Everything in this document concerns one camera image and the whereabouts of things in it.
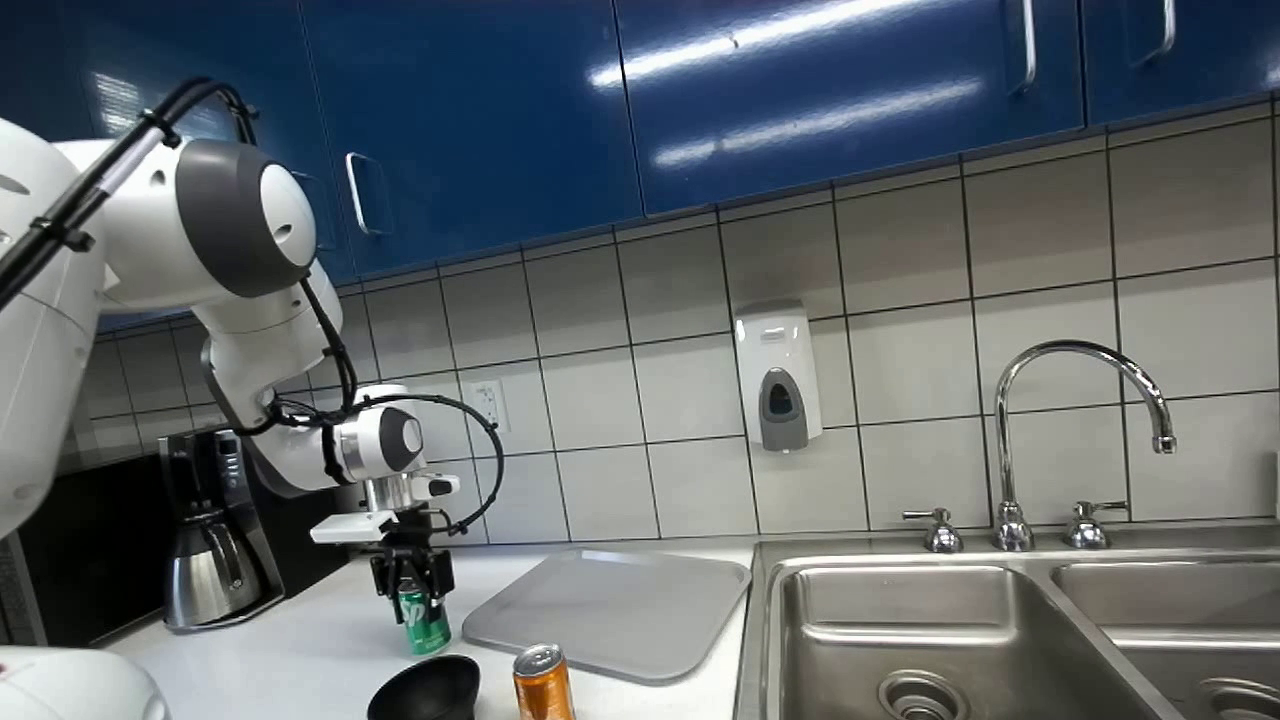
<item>faucet handle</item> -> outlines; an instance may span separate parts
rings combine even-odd
[[[910,523],[932,521],[932,527],[923,531],[923,547],[927,552],[959,552],[962,547],[962,536],[951,527],[951,511],[946,508],[906,511],[905,521],[910,521]]]
[[[1071,505],[1071,523],[1067,523],[1067,543],[1071,547],[1111,547],[1111,536],[1104,531],[1104,523],[1094,521],[1094,511],[1122,511],[1122,498],[1075,498]]]

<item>can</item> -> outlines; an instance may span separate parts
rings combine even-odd
[[[512,664],[518,720],[570,720],[567,664],[558,644],[533,644]]]

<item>faucet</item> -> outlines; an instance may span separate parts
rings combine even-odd
[[[1151,414],[1151,447],[1162,455],[1173,450],[1176,437],[1173,437],[1173,418],[1169,418],[1169,399],[1160,396],[1155,380],[1126,357],[1104,347],[1104,342],[1088,342],[1088,339],[1047,339],[1047,342],[1032,342],[1022,347],[997,383],[997,450],[998,450],[998,511],[997,511],[997,547],[1002,552],[1019,552],[1019,547],[1037,547],[1037,536],[1022,521],[1022,508],[1016,505],[1013,491],[1013,460],[1007,460],[1007,392],[1013,380],[1037,362],[1040,357],[1055,357],[1055,353],[1075,353],[1075,357],[1090,357],[1111,362],[1144,399],[1148,399],[1148,414]]]

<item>stainless steel sink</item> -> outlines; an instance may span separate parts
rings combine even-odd
[[[1263,539],[761,543],[737,720],[1280,720],[1280,531]]]
[[[1120,559],[1052,575],[1182,715],[1280,715],[1277,559]]]

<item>cabinet handle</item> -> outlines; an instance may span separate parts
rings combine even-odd
[[[1160,42],[1144,55],[1144,62],[1169,55],[1176,42],[1176,0],[1160,0]]]
[[[375,168],[363,152],[344,152],[344,173],[346,173],[346,192],[350,192],[354,226],[358,226],[358,237],[379,237],[383,226],[366,223],[363,189],[358,189],[358,168],[354,168],[354,165]]]
[[[1022,82],[1032,88],[1040,79],[1040,46],[1037,46],[1037,0],[1022,0]]]

